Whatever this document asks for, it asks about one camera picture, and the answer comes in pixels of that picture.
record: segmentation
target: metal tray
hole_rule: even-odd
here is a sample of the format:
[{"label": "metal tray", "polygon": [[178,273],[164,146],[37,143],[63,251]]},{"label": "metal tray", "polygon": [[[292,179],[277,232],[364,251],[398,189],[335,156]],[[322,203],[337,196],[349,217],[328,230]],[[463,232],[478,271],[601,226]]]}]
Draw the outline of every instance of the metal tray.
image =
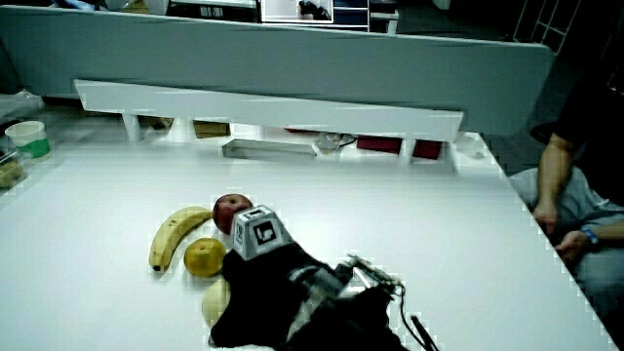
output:
[{"label": "metal tray", "polygon": [[312,161],[316,157],[308,144],[263,140],[233,139],[222,150],[224,157],[273,162]]}]

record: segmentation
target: wire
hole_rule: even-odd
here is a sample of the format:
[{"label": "wire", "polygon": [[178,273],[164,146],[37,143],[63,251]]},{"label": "wire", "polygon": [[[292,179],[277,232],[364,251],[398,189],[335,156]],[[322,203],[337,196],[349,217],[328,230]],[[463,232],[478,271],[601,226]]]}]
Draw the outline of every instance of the wire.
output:
[{"label": "wire", "polygon": [[401,319],[403,320],[403,324],[408,329],[408,332],[411,334],[411,336],[413,336],[414,339],[416,339],[416,341],[420,344],[420,346],[422,346],[422,348],[424,348],[425,350],[440,351],[438,349],[438,346],[436,346],[436,344],[433,342],[433,339],[431,338],[427,330],[424,329],[424,327],[422,327],[422,325],[420,324],[420,321],[418,321],[418,318],[415,315],[411,316],[411,321],[416,326],[416,329],[418,330],[418,333],[422,337],[422,340],[418,338],[418,336],[416,336],[416,334],[413,332],[410,326],[408,326],[408,321],[406,320],[406,313],[405,313],[406,287],[404,287],[403,285],[400,285],[399,288],[401,289],[401,295],[400,295],[401,297],[401,303],[400,303]]}]

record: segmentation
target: red apple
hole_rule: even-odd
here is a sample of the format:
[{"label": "red apple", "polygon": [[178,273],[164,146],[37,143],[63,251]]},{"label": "red apple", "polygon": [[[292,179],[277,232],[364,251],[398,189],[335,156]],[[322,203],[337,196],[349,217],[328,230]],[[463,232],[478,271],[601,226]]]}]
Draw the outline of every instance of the red apple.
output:
[{"label": "red apple", "polygon": [[252,201],[241,194],[223,195],[213,207],[213,220],[216,227],[225,234],[230,234],[234,214],[254,206]]}]

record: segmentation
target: banana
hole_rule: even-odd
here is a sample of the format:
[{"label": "banana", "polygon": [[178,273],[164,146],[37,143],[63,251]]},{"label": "banana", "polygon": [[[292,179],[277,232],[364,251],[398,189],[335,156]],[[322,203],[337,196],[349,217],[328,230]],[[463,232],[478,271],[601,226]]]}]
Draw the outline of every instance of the banana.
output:
[{"label": "banana", "polygon": [[212,217],[212,211],[200,206],[190,206],[170,215],[154,237],[149,265],[156,272],[165,273],[182,238]]}]

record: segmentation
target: red box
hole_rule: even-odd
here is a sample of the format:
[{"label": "red box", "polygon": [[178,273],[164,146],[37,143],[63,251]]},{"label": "red box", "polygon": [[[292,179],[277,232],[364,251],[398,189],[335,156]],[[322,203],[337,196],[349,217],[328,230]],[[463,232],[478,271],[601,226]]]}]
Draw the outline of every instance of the red box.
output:
[{"label": "red box", "polygon": [[437,160],[442,149],[441,141],[417,140],[411,156]]},{"label": "red box", "polygon": [[[399,155],[401,143],[399,137],[386,136],[358,136],[357,148],[388,152]],[[417,140],[411,156],[437,160],[442,149],[441,141]]]},{"label": "red box", "polygon": [[356,147],[366,150],[389,152],[398,155],[401,152],[402,142],[403,140],[399,137],[358,136]]}]

